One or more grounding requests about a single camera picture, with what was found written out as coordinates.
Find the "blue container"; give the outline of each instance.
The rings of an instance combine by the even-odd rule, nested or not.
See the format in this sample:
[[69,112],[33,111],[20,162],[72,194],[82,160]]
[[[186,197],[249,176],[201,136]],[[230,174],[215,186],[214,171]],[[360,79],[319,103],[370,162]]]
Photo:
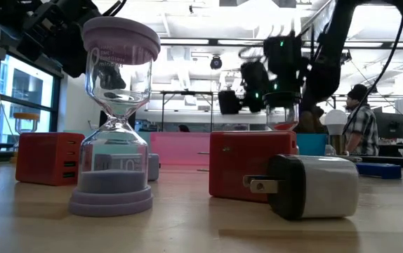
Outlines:
[[300,155],[324,156],[327,137],[326,134],[297,134]]

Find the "window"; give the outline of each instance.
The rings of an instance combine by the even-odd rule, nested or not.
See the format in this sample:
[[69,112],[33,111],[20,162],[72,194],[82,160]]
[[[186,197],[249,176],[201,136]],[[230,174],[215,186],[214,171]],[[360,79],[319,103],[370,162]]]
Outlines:
[[37,132],[56,130],[59,79],[13,56],[0,60],[0,143],[19,139],[14,114],[39,115]]

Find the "workbench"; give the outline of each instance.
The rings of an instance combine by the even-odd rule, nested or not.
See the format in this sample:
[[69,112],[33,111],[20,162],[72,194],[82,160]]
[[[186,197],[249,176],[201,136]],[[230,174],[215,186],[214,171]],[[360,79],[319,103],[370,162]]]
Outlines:
[[67,212],[74,186],[18,183],[0,165],[0,253],[403,252],[403,179],[360,179],[348,219],[289,222],[269,206],[212,198],[208,173],[165,166],[153,209],[114,218]]

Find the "computer screen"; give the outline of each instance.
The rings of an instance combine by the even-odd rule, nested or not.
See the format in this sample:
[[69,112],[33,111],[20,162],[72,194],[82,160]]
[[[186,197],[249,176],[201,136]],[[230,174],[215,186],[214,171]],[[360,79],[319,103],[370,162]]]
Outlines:
[[403,138],[403,115],[375,112],[379,138]]

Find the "black cap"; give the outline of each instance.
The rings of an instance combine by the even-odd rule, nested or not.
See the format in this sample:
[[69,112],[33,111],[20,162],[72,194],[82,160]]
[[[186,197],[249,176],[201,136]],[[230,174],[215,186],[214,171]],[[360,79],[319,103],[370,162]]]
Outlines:
[[367,87],[363,84],[356,84],[353,89],[348,92],[348,98],[358,100],[359,102],[364,100],[367,93]]

